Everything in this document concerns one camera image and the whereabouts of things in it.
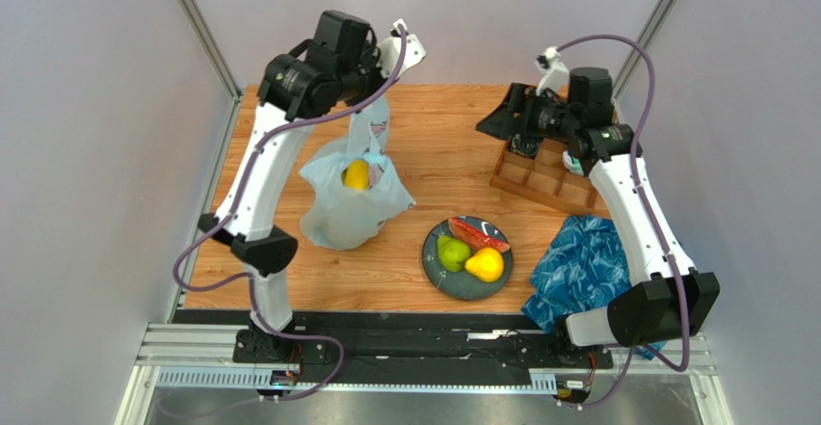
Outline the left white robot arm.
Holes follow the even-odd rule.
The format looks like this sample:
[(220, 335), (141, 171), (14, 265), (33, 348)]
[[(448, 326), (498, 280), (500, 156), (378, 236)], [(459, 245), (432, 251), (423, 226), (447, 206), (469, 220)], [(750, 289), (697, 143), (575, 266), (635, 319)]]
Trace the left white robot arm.
[(275, 226), (278, 201), (307, 137), (320, 123), (363, 110), (402, 73), (410, 34), (403, 20), (377, 40), (370, 23), (340, 11), (320, 15), (315, 33), (264, 69), (254, 127), (223, 204), (200, 216), (203, 240), (229, 247), (250, 287), (250, 332), (278, 344), (296, 340), (286, 270), (298, 241)]

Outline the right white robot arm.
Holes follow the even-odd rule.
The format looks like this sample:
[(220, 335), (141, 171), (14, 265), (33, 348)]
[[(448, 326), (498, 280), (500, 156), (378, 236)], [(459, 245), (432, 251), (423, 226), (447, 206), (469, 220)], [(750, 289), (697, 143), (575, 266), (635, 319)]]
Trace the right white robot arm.
[(563, 316), (559, 332), (573, 347), (636, 347), (697, 334), (720, 283), (702, 273), (669, 227), (649, 184), (638, 137), (614, 122), (607, 69), (570, 71), (568, 97), (514, 83), (476, 129), (506, 141), (515, 135), (568, 146), (614, 222), (627, 259), (631, 288), (607, 306)]

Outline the yellow fake mango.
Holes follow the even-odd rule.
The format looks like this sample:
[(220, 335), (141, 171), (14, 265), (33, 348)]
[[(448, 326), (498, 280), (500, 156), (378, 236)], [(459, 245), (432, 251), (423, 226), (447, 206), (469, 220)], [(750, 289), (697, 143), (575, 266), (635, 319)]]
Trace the yellow fake mango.
[(362, 159), (354, 160), (342, 173), (343, 186), (356, 191), (370, 188), (370, 166)]

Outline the green fake pear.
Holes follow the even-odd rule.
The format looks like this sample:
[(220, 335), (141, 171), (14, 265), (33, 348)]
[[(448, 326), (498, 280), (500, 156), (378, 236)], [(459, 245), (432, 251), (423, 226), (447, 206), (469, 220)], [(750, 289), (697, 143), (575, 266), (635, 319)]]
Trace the green fake pear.
[(437, 259), (449, 272), (459, 272), (471, 257), (471, 248), (463, 241), (447, 235), (437, 239)]

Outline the light blue plastic bag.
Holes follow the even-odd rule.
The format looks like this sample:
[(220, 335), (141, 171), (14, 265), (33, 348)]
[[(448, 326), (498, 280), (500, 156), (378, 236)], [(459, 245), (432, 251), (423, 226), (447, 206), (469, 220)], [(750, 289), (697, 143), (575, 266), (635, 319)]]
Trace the light blue plastic bag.
[[(312, 206), (300, 219), (302, 234), (313, 245), (355, 249), (376, 236), (384, 224), (415, 207), (385, 147), (390, 110), (384, 96), (351, 116), (345, 135), (324, 144), (300, 169), (313, 189)], [(370, 166), (370, 188), (343, 186), (342, 173), (356, 159)]]

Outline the yellow fake pear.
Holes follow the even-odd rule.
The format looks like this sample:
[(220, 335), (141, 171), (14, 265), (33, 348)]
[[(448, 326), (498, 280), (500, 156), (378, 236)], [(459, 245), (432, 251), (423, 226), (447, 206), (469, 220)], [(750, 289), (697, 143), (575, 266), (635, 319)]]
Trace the yellow fake pear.
[(464, 269), (482, 282), (493, 283), (498, 281), (504, 273), (504, 258), (496, 249), (483, 248), (466, 261)]

